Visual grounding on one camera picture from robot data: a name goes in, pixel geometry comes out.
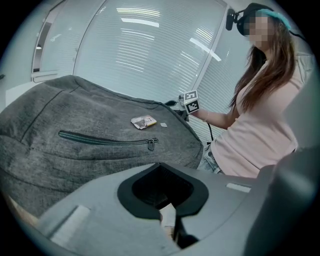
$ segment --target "woman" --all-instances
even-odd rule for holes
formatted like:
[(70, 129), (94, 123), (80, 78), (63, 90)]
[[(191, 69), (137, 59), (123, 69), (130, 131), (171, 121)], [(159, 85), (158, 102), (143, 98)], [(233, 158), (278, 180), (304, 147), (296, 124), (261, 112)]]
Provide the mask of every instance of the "woman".
[(259, 10), (244, 22), (253, 46), (248, 68), (235, 87), (228, 114), (204, 109), (193, 116), (226, 129), (204, 151), (199, 170), (256, 178), (297, 147), (283, 111), (302, 87), (288, 21)]

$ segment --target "gray fabric bag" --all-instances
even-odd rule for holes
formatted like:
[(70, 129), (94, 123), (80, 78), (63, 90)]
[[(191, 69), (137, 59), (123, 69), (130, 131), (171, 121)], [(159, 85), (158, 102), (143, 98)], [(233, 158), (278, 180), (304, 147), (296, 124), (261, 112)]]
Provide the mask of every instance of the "gray fabric bag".
[[(144, 115), (157, 123), (139, 130), (131, 119)], [(36, 85), (0, 113), (1, 189), (36, 217), (95, 178), (157, 162), (196, 169), (202, 153), (168, 106), (78, 76)]]

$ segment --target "long brown hair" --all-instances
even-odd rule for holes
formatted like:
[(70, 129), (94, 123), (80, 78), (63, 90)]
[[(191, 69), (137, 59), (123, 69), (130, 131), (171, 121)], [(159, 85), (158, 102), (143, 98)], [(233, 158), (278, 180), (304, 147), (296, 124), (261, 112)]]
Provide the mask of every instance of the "long brown hair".
[(248, 68), (236, 84), (229, 107), (236, 107), (239, 92), (252, 80), (241, 101), (244, 112), (250, 111), (265, 96), (287, 83), (295, 71), (295, 49), (289, 30), (276, 18), (270, 17), (274, 34), (269, 42), (272, 58), (257, 77), (255, 75), (266, 62), (265, 54), (252, 46), (248, 54)]

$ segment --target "zipper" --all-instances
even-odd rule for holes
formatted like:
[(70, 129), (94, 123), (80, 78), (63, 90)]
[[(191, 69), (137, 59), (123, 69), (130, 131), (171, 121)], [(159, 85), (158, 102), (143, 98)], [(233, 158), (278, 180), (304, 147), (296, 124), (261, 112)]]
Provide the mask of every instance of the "zipper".
[(74, 133), (70, 131), (59, 131), (58, 135), (61, 138), (79, 142), (79, 143), (85, 143), (90, 145), (106, 145), (106, 146), (134, 146), (134, 145), (148, 145), (148, 150), (153, 151), (155, 149), (155, 143), (158, 143), (159, 140), (157, 138), (149, 138), (149, 139), (142, 139), (142, 140), (134, 140), (134, 141), (116, 141), (116, 140), (110, 140), (105, 138), (96, 138), (91, 137), (87, 135), (82, 135), (79, 133)]

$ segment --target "food wrapper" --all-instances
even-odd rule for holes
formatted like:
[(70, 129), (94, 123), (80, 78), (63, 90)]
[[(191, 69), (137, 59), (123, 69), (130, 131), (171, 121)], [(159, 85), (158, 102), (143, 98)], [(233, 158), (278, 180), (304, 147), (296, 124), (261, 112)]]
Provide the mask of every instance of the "food wrapper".
[(133, 123), (133, 125), (139, 130), (152, 126), (156, 122), (157, 121), (154, 118), (152, 118), (150, 115), (143, 115), (143, 116), (139, 116), (131, 119), (131, 123)]

